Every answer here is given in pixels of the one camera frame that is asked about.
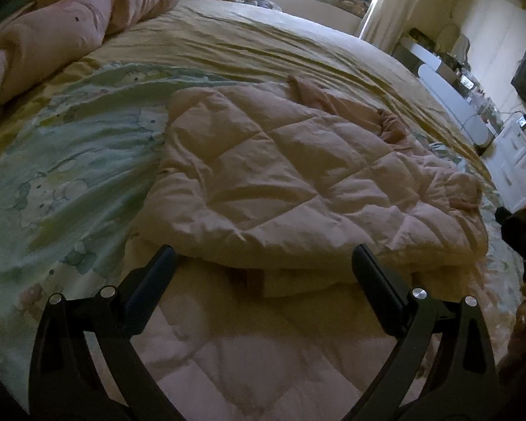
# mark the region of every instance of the white curtain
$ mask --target white curtain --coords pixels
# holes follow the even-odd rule
[[[373,0],[359,37],[391,54],[419,0]]]

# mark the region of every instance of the dresser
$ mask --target dresser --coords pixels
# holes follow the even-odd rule
[[[517,119],[506,123],[481,157],[507,209],[526,207],[526,135]]]

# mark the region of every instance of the silver screw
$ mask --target silver screw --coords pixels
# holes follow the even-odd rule
[[[477,305],[477,299],[473,298],[472,296],[466,296],[465,301],[470,307],[475,307]]]
[[[114,286],[104,286],[100,291],[101,297],[106,299],[112,298],[115,296],[115,293],[116,289]]]
[[[425,299],[427,297],[427,292],[423,288],[415,288],[412,293],[417,299]]]
[[[52,294],[51,297],[49,298],[49,303],[52,305],[56,305],[60,301],[62,301],[62,294],[60,293]]]

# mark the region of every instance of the bed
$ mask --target bed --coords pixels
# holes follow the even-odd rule
[[[483,163],[417,78],[373,46],[313,22],[231,2],[183,0],[108,39],[4,110],[0,379],[22,406],[48,295],[93,295],[157,250],[128,236],[158,174],[171,94],[284,82],[290,74],[400,115],[423,146],[479,179],[485,260],[412,273],[410,282],[439,299],[477,297],[495,359],[505,354],[522,261],[500,239],[500,198]],[[356,284],[292,274],[278,272],[261,292],[241,268],[197,260],[180,267],[132,342],[187,419],[341,419],[366,390],[395,341]],[[94,359],[110,395],[120,398],[100,355]],[[425,369],[407,400],[420,392]]]

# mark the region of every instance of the pink comforter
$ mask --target pink comforter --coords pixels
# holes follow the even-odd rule
[[[0,106],[105,36],[173,9],[180,0],[37,0],[0,33]]]

